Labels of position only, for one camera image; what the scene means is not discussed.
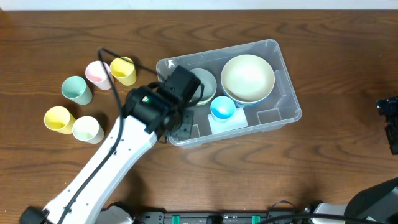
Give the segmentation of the yellow plastic cup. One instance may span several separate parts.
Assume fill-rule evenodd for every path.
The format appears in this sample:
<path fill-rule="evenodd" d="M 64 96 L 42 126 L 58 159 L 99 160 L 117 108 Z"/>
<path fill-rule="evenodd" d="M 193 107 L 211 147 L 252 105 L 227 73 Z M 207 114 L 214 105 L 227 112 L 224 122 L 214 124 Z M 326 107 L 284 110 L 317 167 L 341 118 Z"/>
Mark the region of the yellow plastic cup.
<path fill-rule="evenodd" d="M 125 86 L 135 84 L 137 79 L 135 65 L 128 57 L 114 59 L 110 65 L 110 72 Z"/>
<path fill-rule="evenodd" d="M 44 116 L 44 124 L 52 131 L 62 134 L 71 134 L 76 119 L 62 106 L 50 108 Z"/>

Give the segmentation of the light grey-blue bowl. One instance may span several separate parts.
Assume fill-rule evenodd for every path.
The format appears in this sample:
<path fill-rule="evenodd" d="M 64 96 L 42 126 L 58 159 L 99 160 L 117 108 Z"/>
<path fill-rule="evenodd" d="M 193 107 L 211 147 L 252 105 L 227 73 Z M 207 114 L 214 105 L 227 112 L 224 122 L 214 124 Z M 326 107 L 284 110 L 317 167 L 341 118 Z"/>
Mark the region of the light grey-blue bowl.
<path fill-rule="evenodd" d="M 198 106 L 208 103 L 216 94 L 217 82 L 214 75 L 208 70 L 202 68 L 194 68 L 190 70 L 194 73 L 204 85 L 204 92 L 201 100 L 197 103 Z"/>

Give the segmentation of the pale white-green plastic cup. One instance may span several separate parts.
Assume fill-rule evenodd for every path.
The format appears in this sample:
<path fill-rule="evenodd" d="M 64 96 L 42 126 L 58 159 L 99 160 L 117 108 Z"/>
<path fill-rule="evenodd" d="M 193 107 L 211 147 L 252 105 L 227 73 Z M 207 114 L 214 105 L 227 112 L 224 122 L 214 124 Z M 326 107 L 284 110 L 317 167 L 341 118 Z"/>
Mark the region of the pale white-green plastic cup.
<path fill-rule="evenodd" d="M 104 138 L 104 130 L 92 116 L 78 118 L 72 127 L 73 136 L 83 142 L 98 144 Z"/>

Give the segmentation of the blue plastic cup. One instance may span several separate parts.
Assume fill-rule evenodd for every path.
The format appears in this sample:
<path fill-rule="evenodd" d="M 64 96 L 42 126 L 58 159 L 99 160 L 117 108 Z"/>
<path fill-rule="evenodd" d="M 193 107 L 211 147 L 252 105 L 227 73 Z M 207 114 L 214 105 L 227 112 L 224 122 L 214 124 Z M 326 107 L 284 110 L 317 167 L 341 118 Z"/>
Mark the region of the blue plastic cup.
<path fill-rule="evenodd" d="M 236 111 L 234 101 L 227 96 L 216 97 L 210 105 L 211 115 L 216 122 L 222 123 L 229 120 Z"/>

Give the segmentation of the clear plastic storage bin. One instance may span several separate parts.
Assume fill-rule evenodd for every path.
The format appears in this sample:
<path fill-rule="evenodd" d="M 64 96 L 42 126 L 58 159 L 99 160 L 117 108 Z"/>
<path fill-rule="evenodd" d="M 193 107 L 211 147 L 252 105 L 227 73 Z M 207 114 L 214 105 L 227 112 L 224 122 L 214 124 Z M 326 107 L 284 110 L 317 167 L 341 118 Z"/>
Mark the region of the clear plastic storage bin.
<path fill-rule="evenodd" d="M 220 81 L 223 67 L 232 58 L 244 54 L 256 55 L 272 67 L 275 72 L 275 85 L 270 95 L 258 105 L 245 106 L 236 110 L 236 114 L 245 116 L 243 119 L 246 123 L 245 127 L 230 128 L 222 132 L 216 131 L 215 128 L 224 126 L 225 123 L 217 123 L 213 120 L 209 103 L 191 107 L 194 112 L 191 135 L 189 138 L 169 137 L 169 141 L 174 146 L 186 148 L 245 134 L 271 131 L 294 123 L 302 117 L 302 109 L 280 46 L 272 39 L 164 58 L 156 65 L 158 79 L 160 81 L 167 79 L 178 65 L 188 70 L 202 68 L 215 76 L 217 81 L 215 96 L 221 96 L 224 95 Z"/>

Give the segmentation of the large beige bowl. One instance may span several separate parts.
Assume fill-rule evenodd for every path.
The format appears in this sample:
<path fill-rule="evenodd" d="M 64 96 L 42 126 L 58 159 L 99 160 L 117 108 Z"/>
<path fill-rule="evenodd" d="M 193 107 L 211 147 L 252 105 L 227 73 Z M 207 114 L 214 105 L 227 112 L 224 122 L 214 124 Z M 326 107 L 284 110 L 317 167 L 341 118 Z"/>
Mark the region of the large beige bowl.
<path fill-rule="evenodd" d="M 239 55 L 229 60 L 221 71 L 221 86 L 233 98 L 254 102 L 266 98 L 275 85 L 270 64 L 256 55 Z"/>

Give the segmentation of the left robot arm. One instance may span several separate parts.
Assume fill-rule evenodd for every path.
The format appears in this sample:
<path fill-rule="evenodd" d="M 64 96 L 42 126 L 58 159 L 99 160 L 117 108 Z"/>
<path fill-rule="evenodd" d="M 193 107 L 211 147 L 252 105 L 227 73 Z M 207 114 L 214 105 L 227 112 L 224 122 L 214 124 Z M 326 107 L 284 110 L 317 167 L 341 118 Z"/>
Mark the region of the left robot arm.
<path fill-rule="evenodd" d="M 131 90 L 108 137 L 71 184 L 44 209 L 27 207 L 20 223 L 134 223 L 120 204 L 104 204 L 161 136 L 191 131 L 184 122 L 193 117 L 189 107 L 200 86 L 154 82 Z"/>

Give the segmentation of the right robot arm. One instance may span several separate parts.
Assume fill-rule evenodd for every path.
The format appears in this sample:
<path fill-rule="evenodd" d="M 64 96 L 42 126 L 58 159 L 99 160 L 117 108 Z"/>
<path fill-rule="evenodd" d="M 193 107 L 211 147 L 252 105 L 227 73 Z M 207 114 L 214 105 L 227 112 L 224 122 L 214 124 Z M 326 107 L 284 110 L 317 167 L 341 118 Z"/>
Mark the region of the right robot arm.
<path fill-rule="evenodd" d="M 397 155 L 397 97 L 377 100 L 379 115 L 385 116 L 385 132 L 391 154 Z M 397 224 L 397 178 L 360 191 L 347 204 L 319 203 L 314 214 L 341 215 L 366 221 Z"/>

